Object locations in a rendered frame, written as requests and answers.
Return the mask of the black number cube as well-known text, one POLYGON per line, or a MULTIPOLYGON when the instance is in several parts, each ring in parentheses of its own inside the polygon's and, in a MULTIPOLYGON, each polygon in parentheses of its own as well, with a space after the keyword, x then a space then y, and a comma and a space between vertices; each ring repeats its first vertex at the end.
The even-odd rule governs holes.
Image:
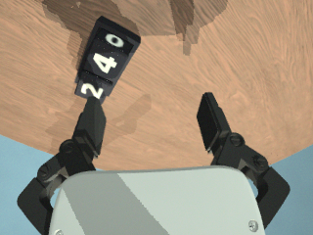
POLYGON ((74 94, 85 99, 88 99, 89 96, 97 96, 102 105, 112 88, 112 84, 112 81, 88 70, 82 70, 74 94))
POLYGON ((131 43, 101 28, 93 38, 83 69, 114 82, 129 57, 131 43))

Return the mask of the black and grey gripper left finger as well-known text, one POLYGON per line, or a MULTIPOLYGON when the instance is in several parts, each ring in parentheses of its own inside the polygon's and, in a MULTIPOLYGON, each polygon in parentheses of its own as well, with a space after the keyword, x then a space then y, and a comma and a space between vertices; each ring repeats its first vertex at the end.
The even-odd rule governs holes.
POLYGON ((92 162, 101 154, 106 123, 99 98, 89 96, 71 139, 61 144, 59 153, 38 169, 18 196, 18 207, 41 235, 49 235, 55 190, 72 175, 96 170, 92 162))

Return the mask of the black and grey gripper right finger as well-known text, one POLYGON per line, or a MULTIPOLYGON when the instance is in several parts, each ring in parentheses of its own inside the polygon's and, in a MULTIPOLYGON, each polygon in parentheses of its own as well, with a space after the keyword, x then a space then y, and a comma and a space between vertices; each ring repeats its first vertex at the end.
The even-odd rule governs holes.
POLYGON ((214 157, 211 165, 238 169, 257 188, 255 200, 265 230, 290 193, 289 184, 265 157, 246 145, 241 134, 232 132, 212 92, 202 94, 197 120, 205 150, 214 157))

